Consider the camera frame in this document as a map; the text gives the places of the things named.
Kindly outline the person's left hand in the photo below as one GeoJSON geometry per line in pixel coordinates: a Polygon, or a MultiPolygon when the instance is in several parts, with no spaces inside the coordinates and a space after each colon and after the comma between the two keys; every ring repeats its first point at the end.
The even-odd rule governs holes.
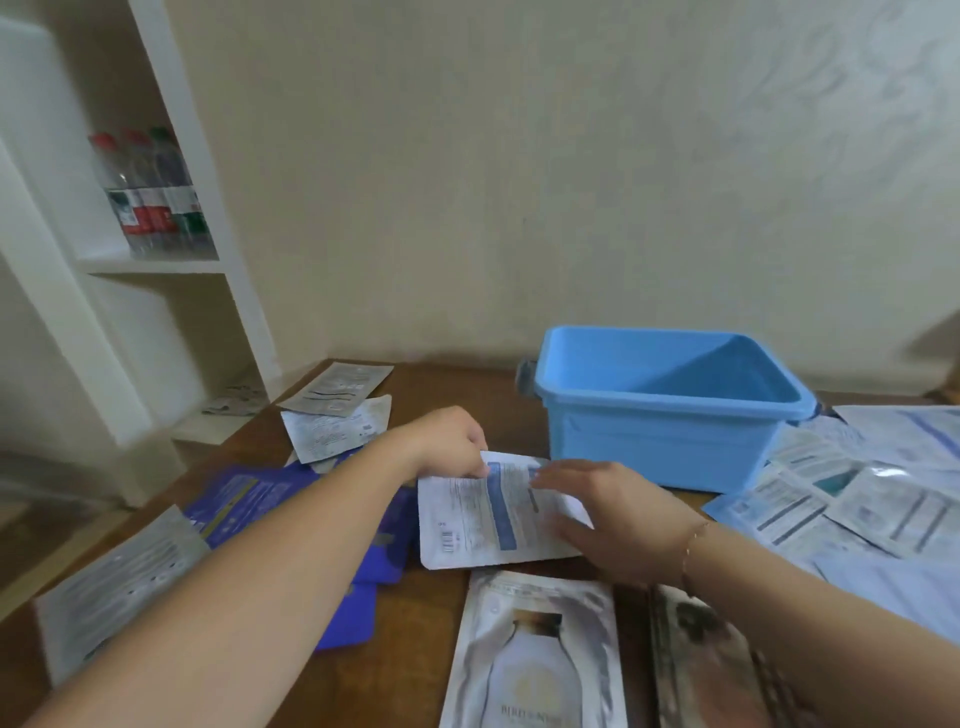
{"type": "Polygon", "coordinates": [[[403,480],[418,478],[469,479],[443,476],[443,424],[446,417],[471,417],[460,406],[436,409],[383,438],[384,453],[403,480]]]}

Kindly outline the person's right hand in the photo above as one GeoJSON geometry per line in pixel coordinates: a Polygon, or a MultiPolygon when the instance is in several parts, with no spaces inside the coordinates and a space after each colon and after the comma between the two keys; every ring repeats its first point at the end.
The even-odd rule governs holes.
{"type": "Polygon", "coordinates": [[[706,523],[700,514],[669,491],[619,463],[571,459],[549,465],[553,463],[589,463],[615,468],[615,478],[623,492],[621,546],[614,563],[591,564],[619,583],[681,587],[690,541],[706,523]]]}

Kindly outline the white sachet with blue stripe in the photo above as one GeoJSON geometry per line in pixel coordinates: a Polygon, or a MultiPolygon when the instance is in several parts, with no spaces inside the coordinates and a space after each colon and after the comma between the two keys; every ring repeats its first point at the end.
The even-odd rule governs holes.
{"type": "Polygon", "coordinates": [[[485,478],[417,480],[418,552],[430,571],[476,569],[580,555],[552,530],[555,515],[593,526],[574,497],[533,489],[546,459],[483,452],[485,478]]]}

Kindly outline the person's left forearm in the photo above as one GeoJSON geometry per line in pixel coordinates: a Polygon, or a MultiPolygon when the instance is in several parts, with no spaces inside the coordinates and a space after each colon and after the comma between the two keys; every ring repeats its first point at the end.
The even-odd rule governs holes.
{"type": "Polygon", "coordinates": [[[23,728],[263,728],[424,463],[399,431],[349,458],[215,549],[23,728]]]}

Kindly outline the blue plastic bin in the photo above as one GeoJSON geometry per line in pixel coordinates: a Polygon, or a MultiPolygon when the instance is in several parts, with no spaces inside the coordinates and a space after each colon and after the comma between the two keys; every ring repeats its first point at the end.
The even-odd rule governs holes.
{"type": "Polygon", "coordinates": [[[721,331],[554,326],[533,389],[551,460],[616,462],[714,494],[751,486],[781,429],[819,406],[766,346],[721,331]]]}

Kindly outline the white sachet with small print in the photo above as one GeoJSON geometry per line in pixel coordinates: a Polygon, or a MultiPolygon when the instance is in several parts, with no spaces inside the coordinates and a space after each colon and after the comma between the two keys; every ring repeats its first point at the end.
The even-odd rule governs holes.
{"type": "Polygon", "coordinates": [[[311,465],[375,440],[388,429],[392,399],[390,394],[369,398],[346,417],[281,411],[296,459],[311,465]]]}

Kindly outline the white sachet with jar print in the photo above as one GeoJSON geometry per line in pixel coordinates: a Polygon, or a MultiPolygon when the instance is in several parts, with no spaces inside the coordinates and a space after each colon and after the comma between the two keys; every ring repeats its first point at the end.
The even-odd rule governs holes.
{"type": "Polygon", "coordinates": [[[438,728],[628,728],[612,586],[478,568],[438,728]]]}

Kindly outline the large dark blue sachet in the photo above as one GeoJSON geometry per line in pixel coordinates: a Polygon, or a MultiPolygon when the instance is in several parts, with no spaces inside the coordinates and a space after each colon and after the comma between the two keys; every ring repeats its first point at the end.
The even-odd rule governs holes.
{"type": "Polygon", "coordinates": [[[306,466],[228,467],[181,511],[215,550],[319,479],[306,466]]]}

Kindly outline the brown patterned sachet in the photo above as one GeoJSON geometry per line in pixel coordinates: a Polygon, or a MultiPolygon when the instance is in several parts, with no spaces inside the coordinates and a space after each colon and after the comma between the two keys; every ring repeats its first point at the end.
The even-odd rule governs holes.
{"type": "Polygon", "coordinates": [[[826,728],[705,602],[657,585],[649,615],[658,728],[826,728]]]}

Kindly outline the small pale sachet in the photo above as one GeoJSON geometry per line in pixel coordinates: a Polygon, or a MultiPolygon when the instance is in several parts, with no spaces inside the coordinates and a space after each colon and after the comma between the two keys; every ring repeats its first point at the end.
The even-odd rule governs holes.
{"type": "Polygon", "coordinates": [[[211,399],[200,409],[206,416],[253,417],[270,405],[270,397],[262,386],[233,384],[211,399]]]}

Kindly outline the pile of white packets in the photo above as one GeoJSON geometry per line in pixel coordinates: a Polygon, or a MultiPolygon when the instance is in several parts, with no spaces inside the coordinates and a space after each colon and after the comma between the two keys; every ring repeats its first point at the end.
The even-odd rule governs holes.
{"type": "Polygon", "coordinates": [[[788,424],[752,485],[703,512],[960,647],[960,406],[788,424]]]}

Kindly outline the green cap water bottle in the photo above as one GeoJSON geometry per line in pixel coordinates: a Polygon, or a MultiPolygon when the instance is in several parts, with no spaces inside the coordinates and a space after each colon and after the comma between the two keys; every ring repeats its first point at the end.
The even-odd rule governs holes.
{"type": "Polygon", "coordinates": [[[188,250],[215,257],[209,225],[174,135],[167,127],[151,127],[148,136],[153,167],[183,245],[188,250]]]}

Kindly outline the silver sachet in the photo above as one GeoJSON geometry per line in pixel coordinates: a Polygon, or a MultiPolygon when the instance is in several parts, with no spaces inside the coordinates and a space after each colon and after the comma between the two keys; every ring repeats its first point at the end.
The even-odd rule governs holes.
{"type": "Polygon", "coordinates": [[[34,601],[44,662],[58,687],[211,552],[178,506],[34,601]]]}

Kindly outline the white shelf unit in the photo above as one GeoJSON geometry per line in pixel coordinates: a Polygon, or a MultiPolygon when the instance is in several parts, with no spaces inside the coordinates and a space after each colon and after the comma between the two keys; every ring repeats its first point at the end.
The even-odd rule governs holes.
{"type": "Polygon", "coordinates": [[[0,452],[64,463],[67,487],[146,504],[240,417],[234,384],[285,388],[200,120],[170,0],[0,0],[0,452]],[[131,254],[88,136],[165,127],[215,256],[131,254]]]}

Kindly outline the red cap water bottle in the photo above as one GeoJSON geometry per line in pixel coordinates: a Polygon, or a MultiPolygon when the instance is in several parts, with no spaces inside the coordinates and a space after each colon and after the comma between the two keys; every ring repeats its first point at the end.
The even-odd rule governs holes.
{"type": "Polygon", "coordinates": [[[155,250],[150,214],[143,202],[138,177],[130,157],[109,132],[87,137],[97,182],[121,228],[130,253],[145,259],[155,250]]]}
{"type": "Polygon", "coordinates": [[[155,164],[154,149],[147,134],[127,128],[126,141],[131,176],[150,222],[150,240],[154,249],[164,253],[183,253],[184,238],[164,194],[164,182],[155,164]]]}

